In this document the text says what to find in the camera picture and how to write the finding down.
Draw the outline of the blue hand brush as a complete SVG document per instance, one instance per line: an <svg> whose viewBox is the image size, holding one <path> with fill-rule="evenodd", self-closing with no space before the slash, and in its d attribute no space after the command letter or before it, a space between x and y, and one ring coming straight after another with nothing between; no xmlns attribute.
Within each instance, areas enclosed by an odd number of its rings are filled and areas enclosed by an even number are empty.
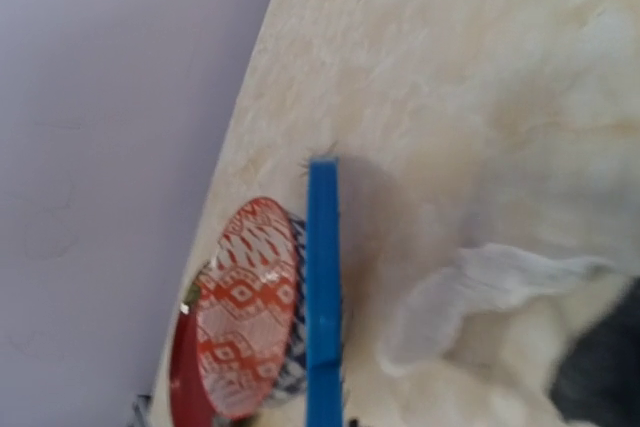
<svg viewBox="0 0 640 427"><path fill-rule="evenodd" d="M338 160L309 161L306 214L305 424L344 425Z"/></svg>

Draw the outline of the red white patterned bowl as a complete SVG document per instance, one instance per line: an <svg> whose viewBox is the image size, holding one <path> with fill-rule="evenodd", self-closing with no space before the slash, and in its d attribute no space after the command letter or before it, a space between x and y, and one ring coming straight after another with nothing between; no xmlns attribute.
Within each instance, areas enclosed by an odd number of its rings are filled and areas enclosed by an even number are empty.
<svg viewBox="0 0 640 427"><path fill-rule="evenodd" d="M227 221L195 278L196 360L204 392L227 419L305 392L306 224L269 197Z"/></svg>

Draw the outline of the long white paper scrap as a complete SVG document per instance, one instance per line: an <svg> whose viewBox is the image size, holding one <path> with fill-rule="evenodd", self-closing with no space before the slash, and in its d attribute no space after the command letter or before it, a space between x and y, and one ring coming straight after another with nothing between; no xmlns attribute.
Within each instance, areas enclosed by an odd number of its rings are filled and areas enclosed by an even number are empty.
<svg viewBox="0 0 640 427"><path fill-rule="evenodd" d="M401 298L381 337L381 368L401 376L456 342L466 317L506 312L560 295L615 264L597 256L552 259L503 244L460 248L453 264L418 282Z"/></svg>

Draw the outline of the dark red floral bowl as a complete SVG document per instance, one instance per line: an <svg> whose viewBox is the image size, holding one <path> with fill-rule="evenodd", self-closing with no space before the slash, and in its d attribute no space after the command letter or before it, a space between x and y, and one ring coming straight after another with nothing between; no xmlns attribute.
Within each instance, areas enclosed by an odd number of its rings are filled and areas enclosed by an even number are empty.
<svg viewBox="0 0 640 427"><path fill-rule="evenodd" d="M173 334L169 358L169 405L176 427L213 426L216 414L205 394L197 362L195 307L200 293L197 276L194 276L180 302Z"/></svg>

